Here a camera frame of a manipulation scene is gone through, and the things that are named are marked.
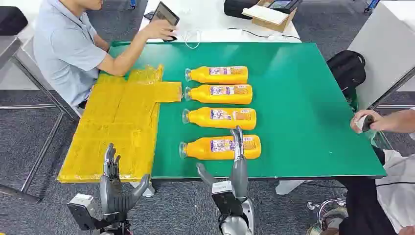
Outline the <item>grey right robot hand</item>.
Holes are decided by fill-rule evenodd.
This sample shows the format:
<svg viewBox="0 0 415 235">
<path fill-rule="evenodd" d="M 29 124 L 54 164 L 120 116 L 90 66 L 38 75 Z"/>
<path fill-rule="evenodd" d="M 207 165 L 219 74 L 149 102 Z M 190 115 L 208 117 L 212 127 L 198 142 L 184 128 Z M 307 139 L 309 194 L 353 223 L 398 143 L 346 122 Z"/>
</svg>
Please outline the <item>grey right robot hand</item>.
<svg viewBox="0 0 415 235">
<path fill-rule="evenodd" d="M 231 168 L 230 182 L 233 187 L 235 198 L 244 202 L 247 199 L 248 173 L 247 159 L 244 156 L 243 149 L 243 133 L 239 126 L 235 129 L 231 129 L 230 132 L 234 142 L 234 160 Z M 196 169 L 202 181 L 207 185 L 211 187 L 214 186 L 214 184 L 220 185 L 219 181 L 207 172 L 202 163 L 197 163 Z"/>
</svg>

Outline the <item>person's right hand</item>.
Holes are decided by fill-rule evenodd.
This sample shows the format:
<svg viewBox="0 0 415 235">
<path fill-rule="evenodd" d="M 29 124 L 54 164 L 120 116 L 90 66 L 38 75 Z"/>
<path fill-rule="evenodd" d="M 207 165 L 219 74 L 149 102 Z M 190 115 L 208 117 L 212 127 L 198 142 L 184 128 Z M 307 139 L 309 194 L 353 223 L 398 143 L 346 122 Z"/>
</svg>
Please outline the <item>person's right hand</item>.
<svg viewBox="0 0 415 235">
<path fill-rule="evenodd" d="M 350 127 L 355 133 L 364 133 L 369 130 L 382 130 L 383 117 L 374 110 L 359 110 L 350 121 Z"/>
<path fill-rule="evenodd" d="M 175 30 L 176 27 L 171 25 L 167 20 L 155 20 L 140 30 L 138 35 L 146 40 L 162 39 L 165 41 L 171 41 L 174 37 L 176 37 Z"/>
</svg>

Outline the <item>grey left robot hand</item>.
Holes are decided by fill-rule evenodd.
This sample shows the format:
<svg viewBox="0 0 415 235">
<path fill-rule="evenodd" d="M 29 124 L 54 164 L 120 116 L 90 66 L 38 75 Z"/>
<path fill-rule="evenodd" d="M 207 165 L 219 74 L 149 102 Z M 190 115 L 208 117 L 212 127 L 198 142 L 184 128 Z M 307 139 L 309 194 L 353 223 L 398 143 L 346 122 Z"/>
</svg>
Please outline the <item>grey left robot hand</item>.
<svg viewBox="0 0 415 235">
<path fill-rule="evenodd" d="M 145 174 L 139 185 L 131 193 L 122 193 L 119 177 L 120 155 L 116 156 L 115 153 L 114 144 L 110 143 L 104 154 L 103 174 L 99 185 L 101 207 L 104 215 L 131 210 L 150 183 L 150 175 Z"/>
</svg>

